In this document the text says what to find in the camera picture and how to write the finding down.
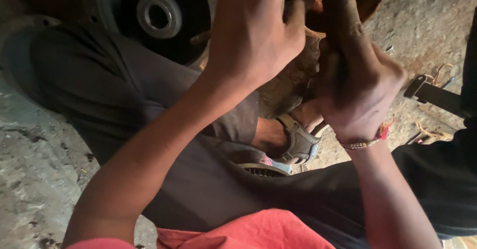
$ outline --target black metal bar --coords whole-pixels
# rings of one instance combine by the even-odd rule
[[[404,97],[418,98],[418,101],[431,103],[461,118],[468,118],[468,113],[461,109],[461,96],[433,86],[426,82],[426,76],[418,76],[404,93]]]

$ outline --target bracelet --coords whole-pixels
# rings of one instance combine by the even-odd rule
[[[342,144],[340,142],[340,145],[345,149],[345,150],[358,150],[358,149],[362,149],[362,148],[365,148],[365,147],[369,147],[369,146],[372,146],[374,145],[375,143],[377,143],[379,140],[381,140],[381,138],[376,138],[372,141],[369,141],[369,142],[361,142],[361,143],[354,143],[354,144]]]
[[[358,150],[358,149],[362,149],[362,148],[365,148],[365,147],[372,146],[381,139],[383,139],[383,140],[387,139],[387,135],[388,135],[388,132],[389,132],[389,127],[394,123],[394,121],[396,121],[395,118],[393,119],[393,121],[391,123],[388,123],[388,124],[382,123],[381,126],[379,126],[378,132],[376,133],[376,138],[369,141],[369,142],[360,142],[360,143],[353,143],[353,144],[343,144],[339,140],[338,140],[338,142],[340,142],[340,145],[345,150]]]

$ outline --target foot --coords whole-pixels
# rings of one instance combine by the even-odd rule
[[[311,133],[324,120],[316,107],[317,101],[316,99],[310,100],[290,112],[291,116],[297,120],[308,133]]]
[[[316,100],[301,104],[290,114],[308,133],[323,122],[323,117],[317,112]],[[290,143],[291,137],[282,123],[259,118],[252,147],[265,152],[270,158],[278,158],[290,148]]]

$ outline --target red cloth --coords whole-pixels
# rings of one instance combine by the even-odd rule
[[[93,239],[68,249],[133,249],[118,239]],[[158,249],[334,249],[289,211],[270,209],[207,233],[158,228]]]

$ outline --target wrist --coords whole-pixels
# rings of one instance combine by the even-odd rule
[[[379,138],[379,130],[361,132],[355,134],[340,134],[336,133],[336,139],[345,145],[361,143],[361,142],[370,142]]]

